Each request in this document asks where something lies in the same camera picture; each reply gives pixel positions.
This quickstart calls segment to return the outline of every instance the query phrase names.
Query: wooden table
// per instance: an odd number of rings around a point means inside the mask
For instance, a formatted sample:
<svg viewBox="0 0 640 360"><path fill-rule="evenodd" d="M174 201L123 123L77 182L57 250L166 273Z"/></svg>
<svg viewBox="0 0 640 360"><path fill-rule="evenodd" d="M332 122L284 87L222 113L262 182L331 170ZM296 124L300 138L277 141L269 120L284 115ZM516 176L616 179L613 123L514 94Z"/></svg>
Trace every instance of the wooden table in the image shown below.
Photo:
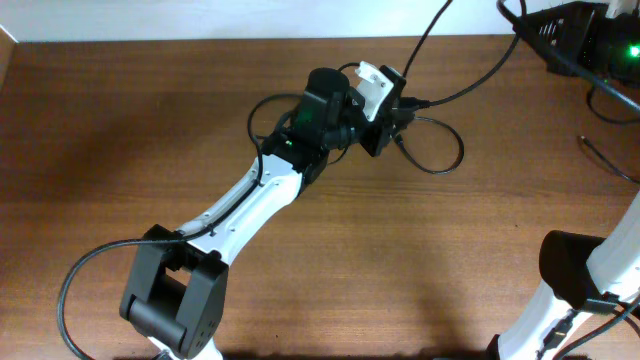
<svg viewBox="0 0 640 360"><path fill-rule="evenodd" d="M317 67L365 59L401 69L415 42L19 44L0 94L0 358L71 359L55 322L68 268L95 246L155 223L175 228L214 203L253 161L245 126L258 100L302 91ZM406 94L436 99L463 88L509 42L429 39ZM463 136L458 171L429 176L393 146L376 159L354 148L235 261L219 347L319 357L483 349L537 287L547 232L607 236L638 191L576 140L587 135L621 167L640 170L638 127L599 122L584 104L587 89L547 74L521 44L482 88L423 111ZM291 106L269 105L256 131ZM443 130L409 130L426 165L455 158ZM98 359L155 354L118 316L134 251L100 256L71 287L69 329ZM631 359L639 349L625 326L584 347L598 359Z"/></svg>

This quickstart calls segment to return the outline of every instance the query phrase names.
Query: wood grain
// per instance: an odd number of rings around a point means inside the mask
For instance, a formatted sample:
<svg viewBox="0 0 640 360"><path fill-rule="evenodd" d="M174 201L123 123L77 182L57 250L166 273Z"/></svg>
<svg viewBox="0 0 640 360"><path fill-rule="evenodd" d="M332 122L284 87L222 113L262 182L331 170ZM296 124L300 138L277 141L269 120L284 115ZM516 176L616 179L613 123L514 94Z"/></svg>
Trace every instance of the wood grain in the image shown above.
<svg viewBox="0 0 640 360"><path fill-rule="evenodd" d="M9 34L4 32L2 26L0 26L0 90L2 89L4 77L9 69L9 62L11 61L14 44L13 39Z"/></svg>
<svg viewBox="0 0 640 360"><path fill-rule="evenodd" d="M0 95L0 358L71 359L54 315L68 268L95 246L179 226L215 202L255 156L244 128L258 100L301 91L316 67L402 68L415 41L17 45ZM430 39L406 93L449 95L509 42ZM357 148L328 168L234 263L220 348L433 355L483 349L505 331L538 285L546 233L607 236L638 191L576 140L590 137L637 172L638 129L598 122L583 103L588 85L544 68L521 45L482 88L424 111L465 140L450 175L425 175L393 147L376 159ZM291 106L269 105L256 131ZM452 138L429 125L412 125L406 140L427 166L455 158ZM98 359L154 354L118 316L133 253L100 256L71 287L69 329ZM623 326L584 347L598 359L638 349Z"/></svg>

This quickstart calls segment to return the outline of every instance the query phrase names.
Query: white backdrop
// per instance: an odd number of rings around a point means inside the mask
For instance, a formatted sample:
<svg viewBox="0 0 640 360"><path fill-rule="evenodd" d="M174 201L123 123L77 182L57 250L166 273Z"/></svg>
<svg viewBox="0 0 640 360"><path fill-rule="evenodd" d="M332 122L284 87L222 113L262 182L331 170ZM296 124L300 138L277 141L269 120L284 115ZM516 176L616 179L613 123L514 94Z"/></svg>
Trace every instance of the white backdrop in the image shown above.
<svg viewBox="0 0 640 360"><path fill-rule="evenodd" d="M537 11L563 0L529 0ZM444 0L0 0L18 41L419 35ZM509 7L519 13L518 0ZM433 34L507 34L495 0L455 0Z"/></svg>

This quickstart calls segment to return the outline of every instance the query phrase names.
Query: black plastic bracket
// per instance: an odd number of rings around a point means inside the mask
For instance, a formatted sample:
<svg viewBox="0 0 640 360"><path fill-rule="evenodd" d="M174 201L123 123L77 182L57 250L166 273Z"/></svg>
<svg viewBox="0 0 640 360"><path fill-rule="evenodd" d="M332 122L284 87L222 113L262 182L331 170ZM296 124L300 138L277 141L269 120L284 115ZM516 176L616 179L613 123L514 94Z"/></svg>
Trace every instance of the black plastic bracket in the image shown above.
<svg viewBox="0 0 640 360"><path fill-rule="evenodd" d="M587 259L603 238L550 232L540 249L540 275L555 296L568 302L574 310L593 314L611 314L617 297L600 294L593 283Z"/></svg>
<svg viewBox="0 0 640 360"><path fill-rule="evenodd" d="M146 239L179 239L160 225ZM191 272L187 286L167 269ZM215 333L224 308L229 266L219 254L204 255L187 243L138 248L120 304L120 316L142 335L154 337L175 355L195 357Z"/></svg>

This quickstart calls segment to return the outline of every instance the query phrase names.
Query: brown tabletop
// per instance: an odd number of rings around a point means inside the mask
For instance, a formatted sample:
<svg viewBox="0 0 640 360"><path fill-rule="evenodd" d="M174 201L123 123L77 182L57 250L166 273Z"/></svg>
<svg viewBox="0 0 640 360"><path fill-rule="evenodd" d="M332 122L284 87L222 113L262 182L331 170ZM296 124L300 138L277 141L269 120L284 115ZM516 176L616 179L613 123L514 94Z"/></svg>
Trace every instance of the brown tabletop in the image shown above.
<svg viewBox="0 0 640 360"><path fill-rule="evenodd" d="M406 94L450 95L491 68L510 41L429 39ZM95 246L156 223L175 228L213 204L255 157L245 126L258 100L301 92L317 67L364 59L402 69L415 42L17 45L0 93L0 358L71 359L55 322L68 268ZM394 146L375 159L354 147L234 262L219 347L311 356L486 347L538 286L544 236L607 236L638 191L578 143L586 135L640 171L640 128L601 123L584 104L587 89L546 73L521 44L482 88L422 111L464 138L457 171L430 176ZM256 132L291 106L267 106ZM440 128L416 123L405 139L430 167L455 158L455 141ZM134 251L101 255L71 286L69 329L98 359L156 353L118 316ZM604 320L592 318L580 334ZM583 350L632 359L639 349L621 325Z"/></svg>

